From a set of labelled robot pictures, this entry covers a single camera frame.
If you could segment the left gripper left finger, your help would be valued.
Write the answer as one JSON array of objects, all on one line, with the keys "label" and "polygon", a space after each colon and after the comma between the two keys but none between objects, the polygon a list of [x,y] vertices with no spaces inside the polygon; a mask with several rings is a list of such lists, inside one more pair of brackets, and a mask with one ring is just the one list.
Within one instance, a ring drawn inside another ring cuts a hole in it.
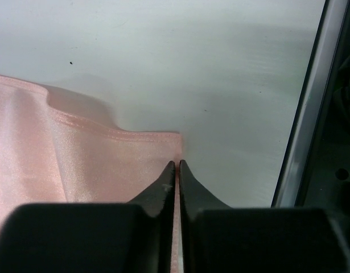
[{"label": "left gripper left finger", "polygon": [[0,231],[0,272],[170,272],[175,163],[127,203],[26,204]]}]

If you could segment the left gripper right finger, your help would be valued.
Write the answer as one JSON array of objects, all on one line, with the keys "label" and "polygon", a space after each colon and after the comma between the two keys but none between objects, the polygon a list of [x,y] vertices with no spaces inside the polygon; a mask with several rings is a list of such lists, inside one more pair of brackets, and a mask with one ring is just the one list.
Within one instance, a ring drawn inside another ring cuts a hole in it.
[{"label": "left gripper right finger", "polygon": [[179,164],[185,272],[350,272],[350,249],[321,209],[232,208]]}]

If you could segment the pink cloth napkin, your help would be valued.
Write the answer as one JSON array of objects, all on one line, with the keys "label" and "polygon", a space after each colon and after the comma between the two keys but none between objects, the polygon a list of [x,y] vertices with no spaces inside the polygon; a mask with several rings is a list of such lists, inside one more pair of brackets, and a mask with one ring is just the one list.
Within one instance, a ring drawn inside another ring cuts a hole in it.
[{"label": "pink cloth napkin", "polygon": [[129,132],[60,110],[46,88],[0,76],[0,231],[26,204],[127,203],[175,163],[171,270],[177,269],[177,133]]}]

